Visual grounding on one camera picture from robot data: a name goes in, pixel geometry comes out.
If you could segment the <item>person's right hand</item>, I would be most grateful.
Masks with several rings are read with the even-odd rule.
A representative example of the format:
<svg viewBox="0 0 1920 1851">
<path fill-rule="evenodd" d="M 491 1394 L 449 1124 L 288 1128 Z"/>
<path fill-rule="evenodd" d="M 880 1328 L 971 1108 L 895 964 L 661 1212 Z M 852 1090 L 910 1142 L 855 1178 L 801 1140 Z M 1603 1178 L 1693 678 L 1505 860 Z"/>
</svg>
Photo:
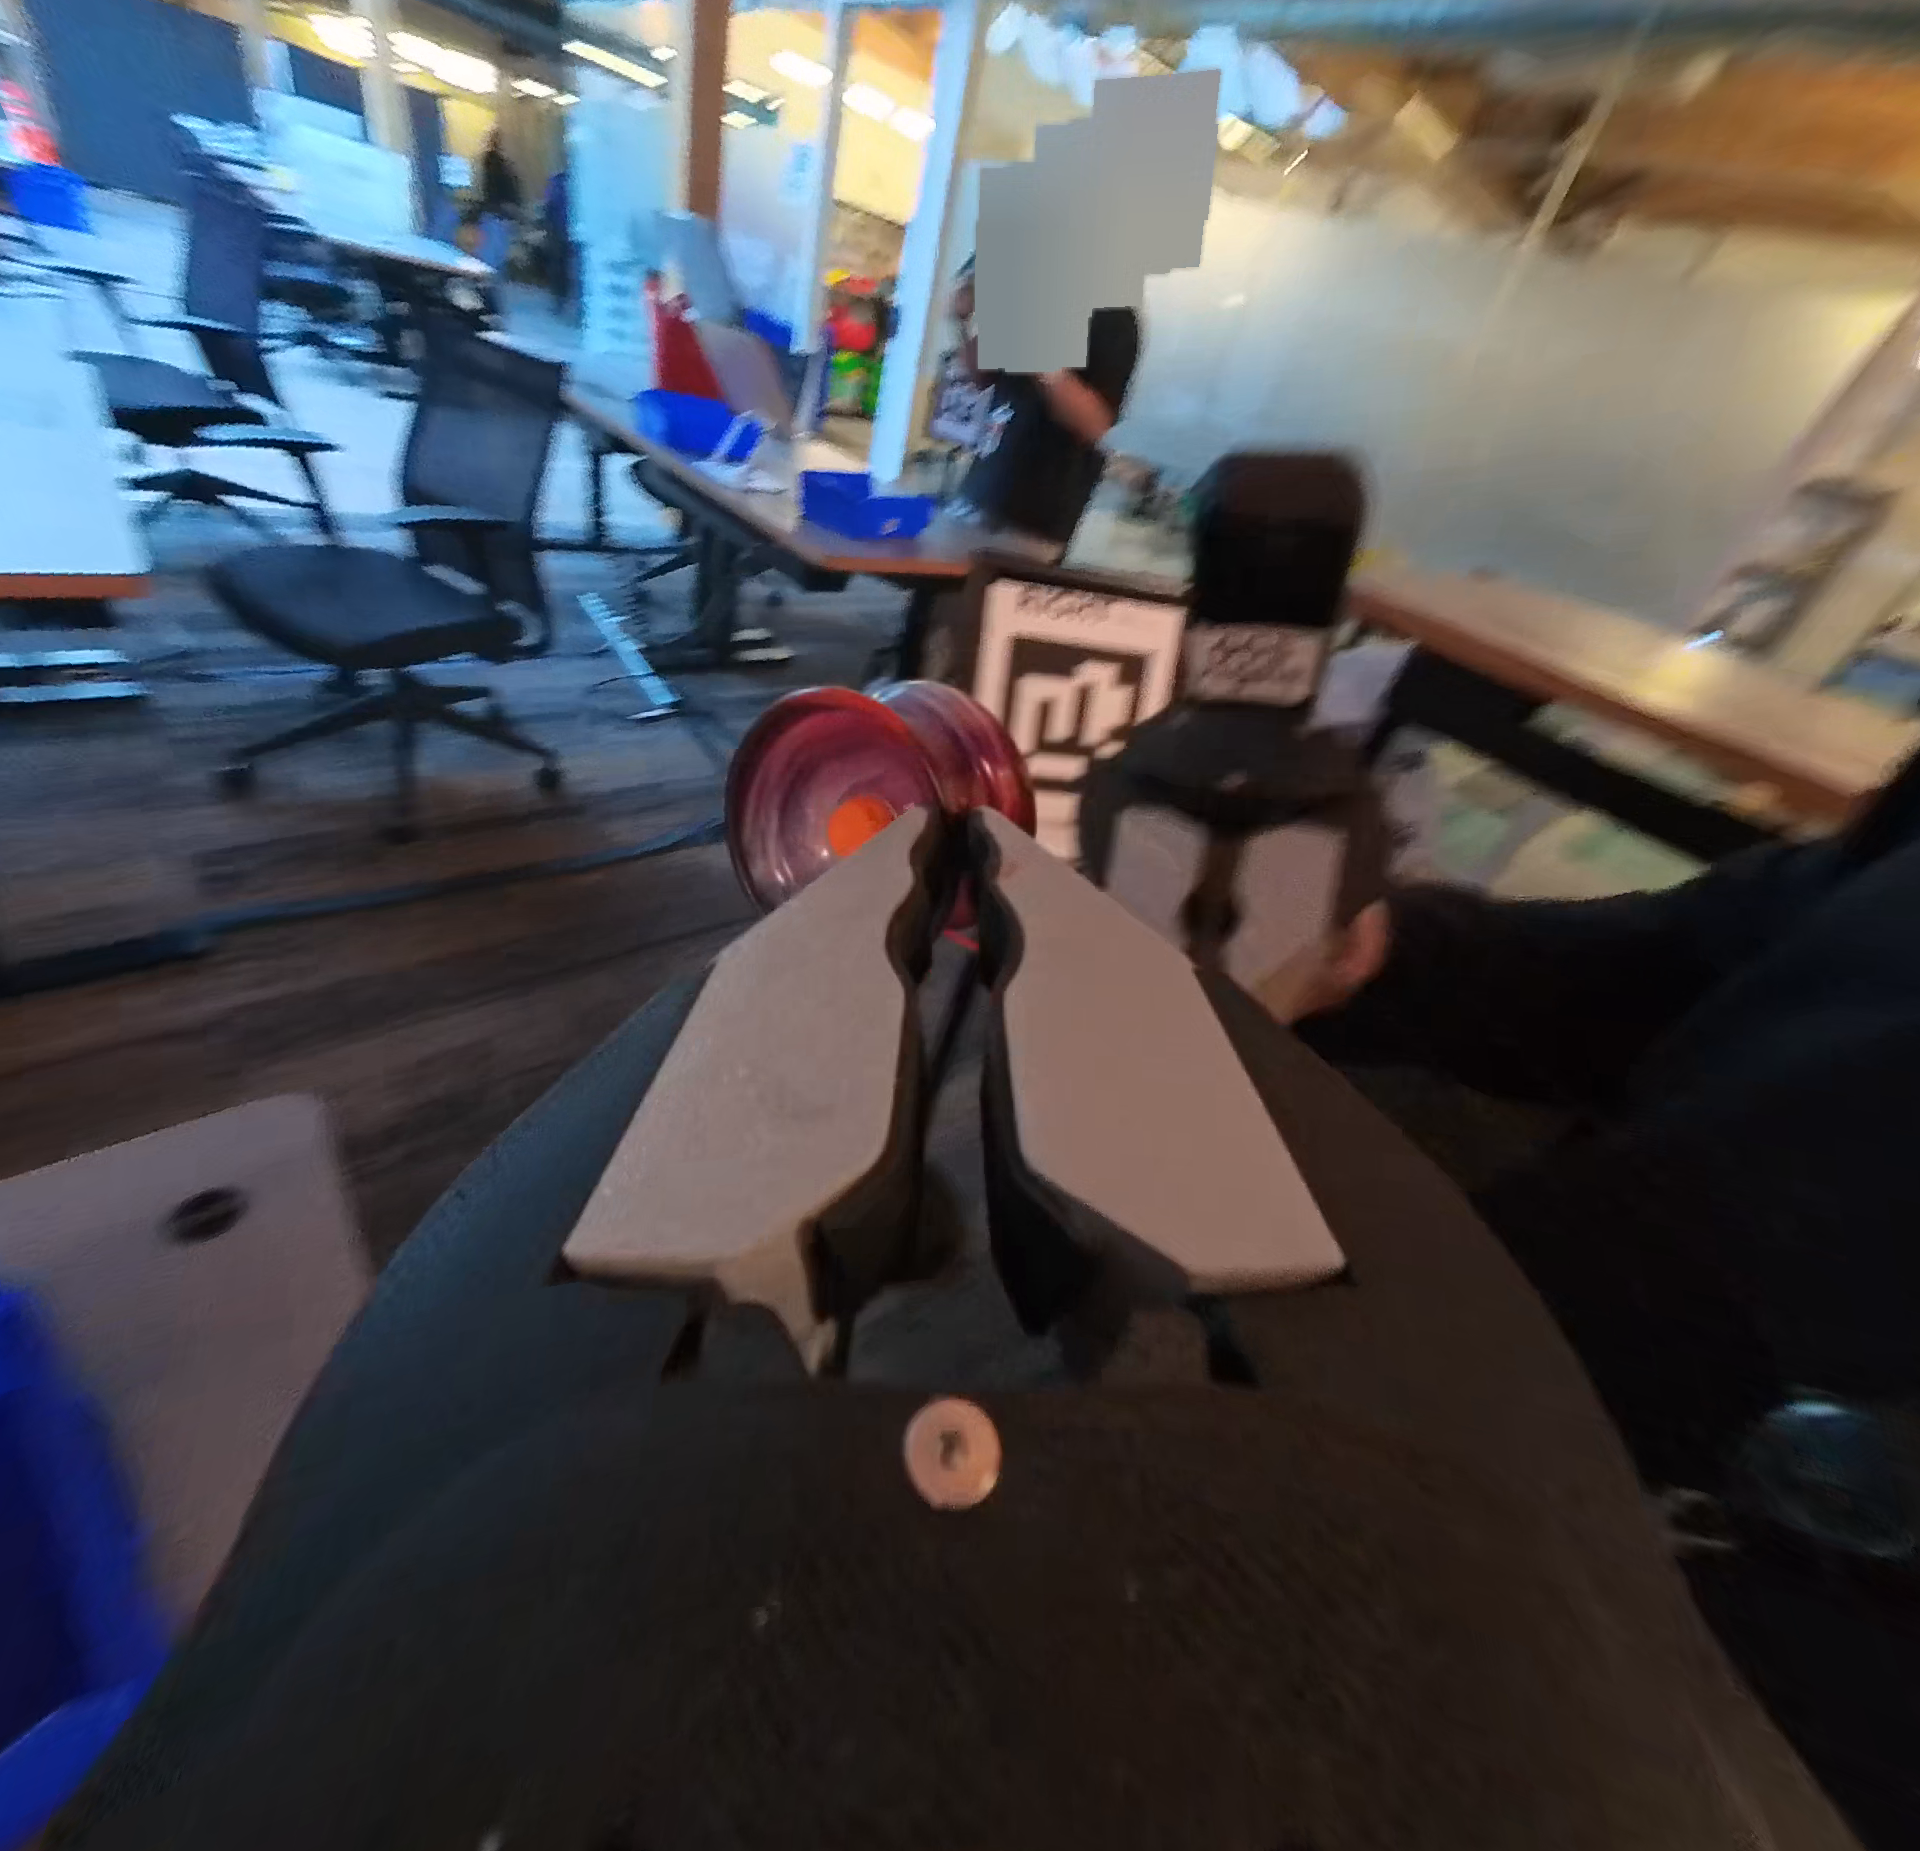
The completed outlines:
<svg viewBox="0 0 1920 1851">
<path fill-rule="evenodd" d="M 1257 980 L 1253 998 L 1286 1026 L 1338 1010 L 1379 974 L 1389 944 L 1389 908 L 1377 900 L 1292 952 Z"/>
</svg>

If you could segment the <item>blue plastic container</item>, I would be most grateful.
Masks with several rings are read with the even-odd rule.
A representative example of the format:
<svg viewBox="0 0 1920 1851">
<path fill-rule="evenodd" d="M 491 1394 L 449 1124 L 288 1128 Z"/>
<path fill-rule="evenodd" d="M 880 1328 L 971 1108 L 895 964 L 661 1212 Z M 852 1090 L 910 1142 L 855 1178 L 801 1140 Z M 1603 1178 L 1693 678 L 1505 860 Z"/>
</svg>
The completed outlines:
<svg viewBox="0 0 1920 1851">
<path fill-rule="evenodd" d="M 37 1300 L 2 1288 L 2 1845 L 27 1847 L 169 1647 L 104 1413 Z"/>
</svg>

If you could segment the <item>person's right forearm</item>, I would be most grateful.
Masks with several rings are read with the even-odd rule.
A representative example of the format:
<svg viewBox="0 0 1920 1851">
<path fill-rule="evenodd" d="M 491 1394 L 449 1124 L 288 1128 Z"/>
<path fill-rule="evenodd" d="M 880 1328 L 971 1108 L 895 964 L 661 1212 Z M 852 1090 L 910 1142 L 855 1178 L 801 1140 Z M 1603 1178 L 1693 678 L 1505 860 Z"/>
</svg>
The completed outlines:
<svg viewBox="0 0 1920 1851">
<path fill-rule="evenodd" d="M 1846 830 L 1650 894 L 1498 902 L 1413 886 L 1377 970 L 1298 1034 L 1561 1114 L 1475 1192 L 1503 1236 L 1685 1238 L 1915 1222 L 1915 760 Z"/>
</svg>

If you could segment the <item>blue plastic bin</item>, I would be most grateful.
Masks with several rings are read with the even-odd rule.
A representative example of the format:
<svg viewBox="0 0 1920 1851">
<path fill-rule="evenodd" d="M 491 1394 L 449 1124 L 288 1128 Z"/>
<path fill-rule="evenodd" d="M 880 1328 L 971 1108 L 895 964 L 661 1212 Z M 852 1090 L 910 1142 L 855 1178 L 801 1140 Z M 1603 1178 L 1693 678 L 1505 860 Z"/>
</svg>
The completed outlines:
<svg viewBox="0 0 1920 1851">
<path fill-rule="evenodd" d="M 770 434 L 760 416 L 737 414 L 724 400 L 657 386 L 634 394 L 632 416 L 642 440 L 704 466 L 746 466 Z"/>
<path fill-rule="evenodd" d="M 940 514 L 937 500 L 878 490 L 866 472 L 799 472 L 795 502 L 808 526 L 867 544 L 918 540 Z"/>
</svg>

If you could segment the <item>white desk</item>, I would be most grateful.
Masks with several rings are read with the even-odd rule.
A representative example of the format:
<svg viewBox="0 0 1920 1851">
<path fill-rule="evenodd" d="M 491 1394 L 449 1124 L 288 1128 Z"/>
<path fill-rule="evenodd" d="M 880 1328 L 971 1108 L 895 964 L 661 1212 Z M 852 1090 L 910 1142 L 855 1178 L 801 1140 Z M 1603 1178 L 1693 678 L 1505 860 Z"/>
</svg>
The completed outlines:
<svg viewBox="0 0 1920 1851">
<path fill-rule="evenodd" d="M 148 580 L 93 372 L 67 352 L 54 300 L 3 294 L 2 598 L 117 602 Z"/>
</svg>

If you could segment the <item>long wooden desk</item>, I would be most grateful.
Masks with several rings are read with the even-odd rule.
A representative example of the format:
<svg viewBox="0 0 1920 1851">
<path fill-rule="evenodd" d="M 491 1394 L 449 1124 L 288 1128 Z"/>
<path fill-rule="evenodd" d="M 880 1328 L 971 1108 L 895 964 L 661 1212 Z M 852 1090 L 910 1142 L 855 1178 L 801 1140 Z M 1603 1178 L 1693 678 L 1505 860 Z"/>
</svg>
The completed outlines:
<svg viewBox="0 0 1920 1851">
<path fill-rule="evenodd" d="M 701 586 L 687 630 L 657 652 L 689 670 L 731 662 L 747 560 L 805 588 L 872 576 L 907 590 L 895 674 L 924 674 L 929 634 L 952 630 L 960 684 L 980 682 L 989 696 L 1008 674 L 988 644 L 985 586 L 999 574 L 1068 590 L 1068 622 L 1081 628 L 1093 600 L 1172 606 L 1167 666 L 1141 680 L 1141 712 L 1176 694 L 1272 704 L 1284 676 L 1315 690 L 1338 630 L 1355 624 L 1409 646 L 1387 686 L 1382 738 L 1402 728 L 1435 734 L 1702 862 L 1772 832 L 1850 824 L 1915 752 L 1911 722 L 1496 576 L 1313 572 L 1305 562 L 1284 570 L 1287 546 L 1310 548 L 1310 530 L 1338 520 L 1338 500 L 1317 498 L 1311 476 L 1331 468 L 1331 456 L 1228 460 L 1202 486 L 1189 566 L 1172 578 L 1053 560 L 1048 548 L 941 514 L 910 538 L 846 538 L 801 510 L 803 472 L 829 470 L 823 446 L 760 448 L 753 464 L 773 490 L 752 492 L 644 434 L 634 400 L 609 410 L 575 382 L 562 400 L 593 454 L 634 460 L 642 492 L 683 516 Z"/>
</svg>

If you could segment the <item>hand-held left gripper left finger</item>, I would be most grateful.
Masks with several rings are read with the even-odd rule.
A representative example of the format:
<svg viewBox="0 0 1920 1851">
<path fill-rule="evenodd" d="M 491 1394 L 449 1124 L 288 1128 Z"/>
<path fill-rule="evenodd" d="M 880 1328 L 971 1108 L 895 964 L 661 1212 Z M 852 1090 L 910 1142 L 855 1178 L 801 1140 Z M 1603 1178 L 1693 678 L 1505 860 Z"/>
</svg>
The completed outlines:
<svg viewBox="0 0 1920 1851">
<path fill-rule="evenodd" d="M 712 962 L 562 1244 L 583 1282 L 778 1322 L 808 1372 L 920 1244 L 934 814 L 912 808 Z"/>
</svg>

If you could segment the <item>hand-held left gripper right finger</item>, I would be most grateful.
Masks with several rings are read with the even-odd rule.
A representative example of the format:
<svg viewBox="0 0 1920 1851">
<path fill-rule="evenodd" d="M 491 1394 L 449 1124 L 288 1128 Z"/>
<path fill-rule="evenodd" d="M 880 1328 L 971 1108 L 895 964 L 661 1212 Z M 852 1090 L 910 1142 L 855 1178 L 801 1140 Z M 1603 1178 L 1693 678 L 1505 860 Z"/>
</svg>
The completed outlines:
<svg viewBox="0 0 1920 1851">
<path fill-rule="evenodd" d="M 1345 1254 L 1195 968 L 970 816 L 988 1244 L 1027 1336 L 1338 1282 Z"/>
</svg>

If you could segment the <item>black office chair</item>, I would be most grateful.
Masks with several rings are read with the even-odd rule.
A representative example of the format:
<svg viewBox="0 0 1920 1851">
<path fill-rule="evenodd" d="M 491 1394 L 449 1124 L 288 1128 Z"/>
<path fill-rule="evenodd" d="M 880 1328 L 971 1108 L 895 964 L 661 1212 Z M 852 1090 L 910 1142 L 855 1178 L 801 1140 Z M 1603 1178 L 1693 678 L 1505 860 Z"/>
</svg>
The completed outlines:
<svg viewBox="0 0 1920 1851">
<path fill-rule="evenodd" d="M 281 542 L 203 572 L 205 592 L 252 638 L 351 682 L 346 704 L 236 748 L 214 776 L 226 798 L 252 794 L 260 760 L 370 726 L 392 732 L 393 842 L 418 830 L 425 728 L 533 760 L 535 790 L 563 790 L 560 756 L 528 738 L 488 686 L 425 676 L 455 662 L 526 664 L 554 642 L 537 508 L 563 386 L 562 362 L 517 344 L 430 332 L 398 504 L 382 520 L 403 546 Z"/>
<path fill-rule="evenodd" d="M 256 508 L 304 514 L 334 542 L 337 524 L 326 500 L 317 458 L 334 444 L 290 422 L 261 348 L 261 282 L 268 216 L 244 188 L 218 174 L 187 182 L 181 310 L 139 328 L 175 332 L 197 348 L 193 368 L 132 350 L 70 352 L 95 380 L 110 426 L 142 450 L 178 458 L 167 470 L 139 472 L 122 486 L 146 498 L 143 526 L 187 506 L 221 512 L 261 536 L 276 528 Z M 299 474 L 301 496 L 286 496 L 200 470 L 196 450 L 271 452 Z"/>
</svg>

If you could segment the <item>purple yoyo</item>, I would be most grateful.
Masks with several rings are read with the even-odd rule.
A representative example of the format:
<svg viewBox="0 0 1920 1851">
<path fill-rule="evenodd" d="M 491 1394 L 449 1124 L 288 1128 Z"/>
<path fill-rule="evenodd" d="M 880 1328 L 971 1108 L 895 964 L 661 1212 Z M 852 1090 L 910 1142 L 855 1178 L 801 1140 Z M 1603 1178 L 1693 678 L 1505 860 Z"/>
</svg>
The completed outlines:
<svg viewBox="0 0 1920 1851">
<path fill-rule="evenodd" d="M 733 878 L 771 912 L 913 810 L 934 830 L 980 810 L 1038 830 L 1026 760 L 966 692 L 932 680 L 791 692 L 731 752 L 724 818 Z"/>
</svg>

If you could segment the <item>pale wooden board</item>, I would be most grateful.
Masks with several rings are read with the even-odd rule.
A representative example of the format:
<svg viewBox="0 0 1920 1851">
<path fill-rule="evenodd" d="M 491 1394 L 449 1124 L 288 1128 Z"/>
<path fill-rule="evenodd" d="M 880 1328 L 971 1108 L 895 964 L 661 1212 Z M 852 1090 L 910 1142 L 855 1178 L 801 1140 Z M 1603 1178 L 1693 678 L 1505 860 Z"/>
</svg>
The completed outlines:
<svg viewBox="0 0 1920 1851">
<path fill-rule="evenodd" d="M 104 1415 L 180 1635 L 372 1290 L 327 1110 L 269 1096 L 16 1176 L 2 1268 Z"/>
</svg>

